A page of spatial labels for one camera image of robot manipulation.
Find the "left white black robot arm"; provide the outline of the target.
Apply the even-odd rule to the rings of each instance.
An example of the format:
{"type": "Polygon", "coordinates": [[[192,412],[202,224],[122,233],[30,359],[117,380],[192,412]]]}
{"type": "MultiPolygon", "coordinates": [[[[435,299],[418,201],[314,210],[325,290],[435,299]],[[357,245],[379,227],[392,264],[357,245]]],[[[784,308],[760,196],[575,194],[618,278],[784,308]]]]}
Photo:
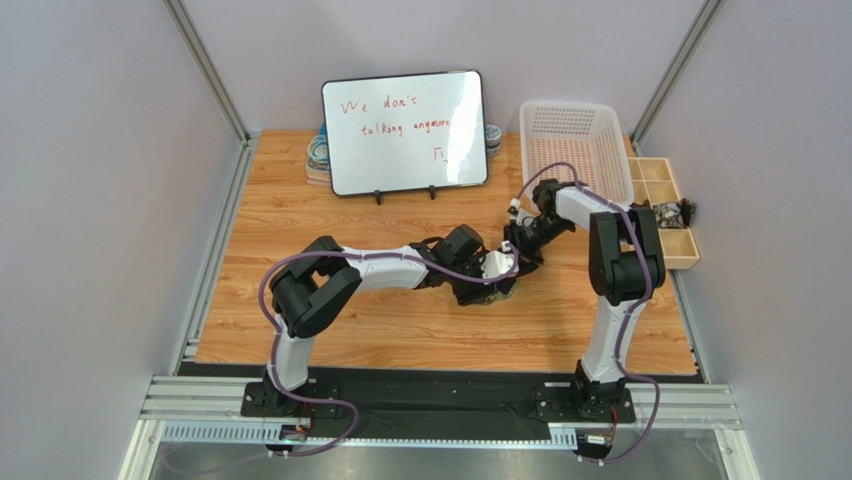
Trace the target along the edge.
{"type": "Polygon", "coordinates": [[[316,337],[358,293],[449,285],[465,306],[511,289],[519,268],[514,245],[488,250],[468,225],[390,250],[358,250],[321,236],[262,277],[258,302],[275,330],[268,381],[287,396],[304,385],[316,337]]]}

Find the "left aluminium frame post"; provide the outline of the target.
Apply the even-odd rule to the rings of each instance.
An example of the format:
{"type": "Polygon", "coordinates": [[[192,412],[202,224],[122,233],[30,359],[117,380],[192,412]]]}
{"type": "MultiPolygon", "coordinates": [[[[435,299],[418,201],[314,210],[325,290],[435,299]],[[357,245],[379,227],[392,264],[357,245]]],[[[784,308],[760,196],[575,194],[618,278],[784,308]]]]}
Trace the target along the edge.
{"type": "Polygon", "coordinates": [[[237,145],[235,157],[227,168],[226,190],[196,293],[196,299],[206,305],[212,298],[223,263],[227,243],[226,237],[233,221],[233,207],[237,202],[235,195],[241,185],[240,175],[245,163],[246,149],[252,139],[252,132],[248,129],[236,103],[228,92],[185,2],[166,0],[164,6],[168,10],[237,145]]]}

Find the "whiteboard with red writing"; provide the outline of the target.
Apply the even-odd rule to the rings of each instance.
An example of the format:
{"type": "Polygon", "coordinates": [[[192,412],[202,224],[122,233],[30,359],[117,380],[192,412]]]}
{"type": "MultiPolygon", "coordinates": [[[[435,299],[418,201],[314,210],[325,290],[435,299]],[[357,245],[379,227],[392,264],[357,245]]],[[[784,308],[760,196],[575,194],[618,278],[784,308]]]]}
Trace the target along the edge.
{"type": "Polygon", "coordinates": [[[483,82],[475,70],[327,81],[330,185],[339,197],[483,185],[483,82]]]}

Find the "blue tape roll stack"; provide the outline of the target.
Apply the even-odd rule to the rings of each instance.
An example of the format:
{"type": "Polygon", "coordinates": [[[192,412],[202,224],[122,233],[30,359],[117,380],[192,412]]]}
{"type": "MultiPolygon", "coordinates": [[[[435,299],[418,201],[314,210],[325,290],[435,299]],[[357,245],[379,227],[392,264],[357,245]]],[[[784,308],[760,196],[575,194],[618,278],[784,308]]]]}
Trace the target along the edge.
{"type": "Polygon", "coordinates": [[[317,135],[309,142],[306,152],[306,181],[309,184],[329,186],[331,184],[331,168],[326,123],[321,125],[317,135]]]}

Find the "aluminium front rail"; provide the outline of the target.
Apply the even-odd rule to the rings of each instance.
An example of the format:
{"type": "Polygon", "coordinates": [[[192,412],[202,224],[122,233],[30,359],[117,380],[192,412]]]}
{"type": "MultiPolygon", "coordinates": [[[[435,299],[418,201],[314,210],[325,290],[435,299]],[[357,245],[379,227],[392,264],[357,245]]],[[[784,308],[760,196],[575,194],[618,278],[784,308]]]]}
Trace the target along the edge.
{"type": "Polygon", "coordinates": [[[257,365],[156,376],[123,479],[728,478],[759,473],[728,386],[630,382],[570,410],[569,373],[313,367],[293,397],[257,365]]]}

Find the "white perforated plastic basket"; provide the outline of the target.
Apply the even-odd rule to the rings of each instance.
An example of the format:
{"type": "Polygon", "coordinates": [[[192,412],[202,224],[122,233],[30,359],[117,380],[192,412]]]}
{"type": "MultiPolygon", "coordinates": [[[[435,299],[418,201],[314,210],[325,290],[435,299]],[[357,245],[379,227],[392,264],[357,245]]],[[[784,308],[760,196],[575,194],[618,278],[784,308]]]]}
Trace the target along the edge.
{"type": "Polygon", "coordinates": [[[579,180],[598,195],[627,206],[635,191],[616,111],[572,101],[527,101],[519,110],[524,181],[536,174],[561,182],[579,180]]]}

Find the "green floral patterned tie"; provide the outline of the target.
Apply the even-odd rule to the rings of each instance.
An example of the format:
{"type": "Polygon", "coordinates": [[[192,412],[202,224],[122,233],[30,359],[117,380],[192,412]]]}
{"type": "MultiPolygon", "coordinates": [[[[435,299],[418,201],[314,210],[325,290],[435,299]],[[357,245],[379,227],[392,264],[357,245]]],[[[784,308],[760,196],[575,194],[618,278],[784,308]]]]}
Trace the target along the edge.
{"type": "Polygon", "coordinates": [[[517,286],[518,281],[514,278],[485,284],[474,294],[473,303],[476,305],[489,305],[494,302],[508,300],[513,295],[517,286]]]}

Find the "aluminium frame post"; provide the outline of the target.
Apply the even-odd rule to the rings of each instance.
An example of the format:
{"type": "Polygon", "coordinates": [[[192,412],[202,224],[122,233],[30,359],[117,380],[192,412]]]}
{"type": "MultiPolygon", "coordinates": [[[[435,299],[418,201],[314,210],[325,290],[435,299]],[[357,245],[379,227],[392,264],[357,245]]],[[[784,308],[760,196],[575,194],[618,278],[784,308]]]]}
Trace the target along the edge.
{"type": "Polygon", "coordinates": [[[206,305],[212,298],[223,263],[227,243],[226,237],[233,221],[233,207],[237,202],[235,195],[241,185],[240,175],[245,163],[246,149],[252,139],[252,132],[248,129],[236,103],[228,92],[185,2],[166,0],[164,6],[168,10],[237,145],[235,157],[227,168],[226,190],[196,293],[196,299],[206,305]]]}
{"type": "Polygon", "coordinates": [[[641,150],[642,143],[649,135],[692,57],[725,4],[726,1],[724,0],[705,0],[701,3],[696,16],[637,121],[636,127],[630,133],[631,146],[636,152],[641,150]]]}

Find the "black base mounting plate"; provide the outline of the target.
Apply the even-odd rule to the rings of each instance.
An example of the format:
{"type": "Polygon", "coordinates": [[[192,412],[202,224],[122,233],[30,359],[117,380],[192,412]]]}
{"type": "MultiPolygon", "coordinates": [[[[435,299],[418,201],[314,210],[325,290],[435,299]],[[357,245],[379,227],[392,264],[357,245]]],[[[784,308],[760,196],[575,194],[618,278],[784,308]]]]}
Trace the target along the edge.
{"type": "Polygon", "coordinates": [[[633,425],[633,400],[586,418],[570,404],[571,373],[312,367],[290,399],[267,376],[246,385],[240,414],[301,420],[312,437],[545,440],[552,423],[633,425]]]}

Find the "patterned rolled tie in box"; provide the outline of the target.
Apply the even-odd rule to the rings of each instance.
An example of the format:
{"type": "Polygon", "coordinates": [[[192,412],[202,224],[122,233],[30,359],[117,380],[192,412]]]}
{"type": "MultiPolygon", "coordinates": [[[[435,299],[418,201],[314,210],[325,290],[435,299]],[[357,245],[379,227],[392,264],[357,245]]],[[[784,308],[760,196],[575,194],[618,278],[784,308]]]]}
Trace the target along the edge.
{"type": "Polygon", "coordinates": [[[682,198],[677,202],[654,205],[653,210],[660,229],[686,229],[692,226],[697,204],[682,198]]]}

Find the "right aluminium frame post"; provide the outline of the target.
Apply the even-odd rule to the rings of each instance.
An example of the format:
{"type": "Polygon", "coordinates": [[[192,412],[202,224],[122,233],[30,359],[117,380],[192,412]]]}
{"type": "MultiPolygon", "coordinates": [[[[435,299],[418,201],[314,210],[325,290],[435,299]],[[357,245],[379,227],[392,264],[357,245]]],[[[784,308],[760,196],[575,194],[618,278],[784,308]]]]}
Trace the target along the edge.
{"type": "Polygon", "coordinates": [[[642,143],[649,135],[692,57],[725,4],[726,1],[724,0],[705,0],[701,3],[696,16],[637,121],[636,127],[630,133],[631,146],[636,152],[641,150],[642,143]]]}

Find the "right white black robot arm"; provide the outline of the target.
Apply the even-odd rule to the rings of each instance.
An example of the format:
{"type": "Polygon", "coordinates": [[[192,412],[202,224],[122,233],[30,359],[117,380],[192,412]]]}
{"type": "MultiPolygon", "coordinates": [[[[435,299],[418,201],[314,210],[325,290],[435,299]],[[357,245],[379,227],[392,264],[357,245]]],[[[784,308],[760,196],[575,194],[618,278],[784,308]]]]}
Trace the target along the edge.
{"type": "Polygon", "coordinates": [[[521,271],[544,262],[542,249],[566,231],[589,236],[588,273],[598,297],[590,343],[578,361],[570,404],[591,418],[625,398],[625,361],[638,318],[666,267],[654,212],[607,200],[580,182],[546,179],[533,190],[538,212],[524,211],[518,198],[508,208],[504,236],[521,254],[521,271]]]}

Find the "blue white patterned jar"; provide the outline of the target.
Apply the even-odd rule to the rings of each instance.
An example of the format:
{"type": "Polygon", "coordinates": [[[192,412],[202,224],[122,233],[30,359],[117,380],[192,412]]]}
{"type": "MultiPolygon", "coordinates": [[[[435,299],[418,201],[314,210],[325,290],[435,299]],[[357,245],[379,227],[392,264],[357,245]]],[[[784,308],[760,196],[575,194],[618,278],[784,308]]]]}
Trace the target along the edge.
{"type": "Polygon", "coordinates": [[[486,158],[491,159],[496,157],[500,152],[503,132],[498,126],[487,124],[484,128],[484,133],[486,158]]]}

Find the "wooden compartment organizer box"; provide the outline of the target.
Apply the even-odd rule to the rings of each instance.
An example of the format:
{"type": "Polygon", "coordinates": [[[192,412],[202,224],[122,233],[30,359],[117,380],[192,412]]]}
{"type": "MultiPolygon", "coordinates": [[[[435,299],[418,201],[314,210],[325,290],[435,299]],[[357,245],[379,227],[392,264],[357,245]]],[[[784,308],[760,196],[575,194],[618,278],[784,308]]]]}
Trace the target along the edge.
{"type": "MultiPolygon", "coordinates": [[[[652,207],[679,202],[680,194],[666,158],[629,157],[635,202],[652,207]]],[[[670,270],[689,270],[701,259],[689,227],[659,230],[665,264],[670,270]]]]}

